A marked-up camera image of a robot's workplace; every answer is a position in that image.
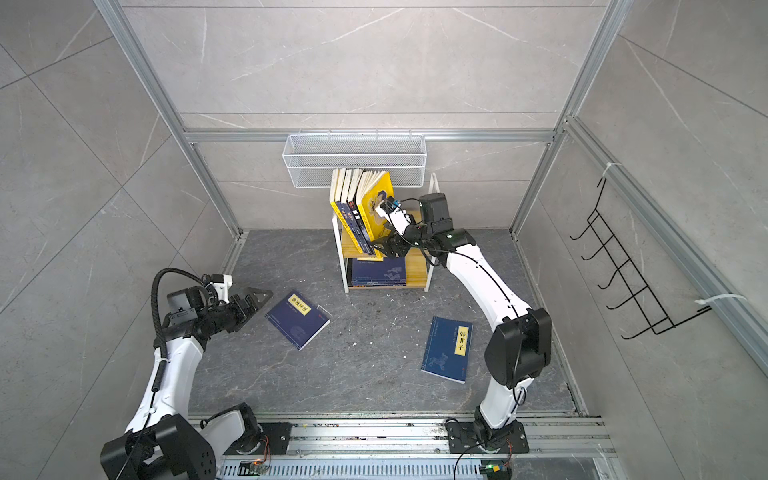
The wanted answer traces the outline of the dark blue book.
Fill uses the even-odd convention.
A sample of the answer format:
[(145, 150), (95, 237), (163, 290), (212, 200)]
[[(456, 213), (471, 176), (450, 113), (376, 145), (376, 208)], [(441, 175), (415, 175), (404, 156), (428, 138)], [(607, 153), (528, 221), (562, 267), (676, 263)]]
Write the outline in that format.
[(326, 326), (329, 316), (293, 290), (272, 307), (265, 318), (298, 350), (303, 350)]
[(407, 285), (404, 258), (383, 258), (381, 261), (349, 258), (347, 282), (350, 287), (405, 287)]

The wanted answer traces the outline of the yellow cartoon book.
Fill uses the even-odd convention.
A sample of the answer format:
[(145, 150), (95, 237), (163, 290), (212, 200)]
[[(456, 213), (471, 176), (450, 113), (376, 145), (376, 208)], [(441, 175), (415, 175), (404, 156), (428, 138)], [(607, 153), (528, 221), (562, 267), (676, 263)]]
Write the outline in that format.
[(364, 171), (358, 192), (358, 203), (371, 242), (379, 238), (386, 227), (386, 220), (375, 212), (375, 208), (393, 193), (394, 189), (388, 171)]

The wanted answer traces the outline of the black book white characters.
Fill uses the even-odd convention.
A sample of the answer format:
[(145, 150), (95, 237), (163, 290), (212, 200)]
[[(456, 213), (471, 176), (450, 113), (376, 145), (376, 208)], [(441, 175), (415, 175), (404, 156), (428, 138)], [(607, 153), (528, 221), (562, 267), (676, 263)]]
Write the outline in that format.
[(360, 232), (360, 235), (359, 235), (360, 239), (358, 240), (358, 242), (360, 246), (364, 249), (364, 251), (368, 255), (374, 257), (375, 249), (371, 245), (367, 227), (362, 215), (362, 210), (360, 209), (359, 203), (358, 203), (358, 192), (359, 192), (359, 187), (361, 185), (361, 181), (363, 179), (363, 174), (364, 174), (364, 170), (361, 168), (356, 168), (353, 170), (350, 187), (347, 194), (347, 204), (358, 225), (358, 230)]

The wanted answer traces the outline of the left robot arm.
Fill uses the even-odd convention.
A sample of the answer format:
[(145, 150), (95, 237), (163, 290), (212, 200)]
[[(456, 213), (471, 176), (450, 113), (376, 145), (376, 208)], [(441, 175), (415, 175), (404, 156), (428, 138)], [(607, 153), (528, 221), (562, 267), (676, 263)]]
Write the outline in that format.
[(107, 442), (100, 463), (110, 479), (217, 479), (226, 453), (266, 451), (250, 406), (241, 402), (193, 424), (189, 402), (207, 343), (240, 330), (272, 298), (270, 290), (230, 293), (232, 278), (168, 294), (147, 389), (125, 433)]

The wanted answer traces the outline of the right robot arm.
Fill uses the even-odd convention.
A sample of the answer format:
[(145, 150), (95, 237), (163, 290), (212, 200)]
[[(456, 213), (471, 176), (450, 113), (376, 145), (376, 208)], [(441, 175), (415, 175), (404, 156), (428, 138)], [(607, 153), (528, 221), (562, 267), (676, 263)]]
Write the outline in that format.
[(412, 249), (441, 265), (468, 290), (484, 313), (491, 338), (484, 360), (491, 375), (486, 395), (475, 409), (473, 422), (446, 422), (448, 434), (459, 441), (458, 451), (497, 452), (511, 446), (526, 453), (527, 441), (516, 416), (528, 389), (551, 362), (552, 324), (548, 312), (532, 309), (515, 294), (484, 258), (475, 239), (453, 226), (443, 193), (418, 199), (421, 220), (388, 197), (375, 208), (391, 232), (377, 241), (388, 257), (403, 257)]

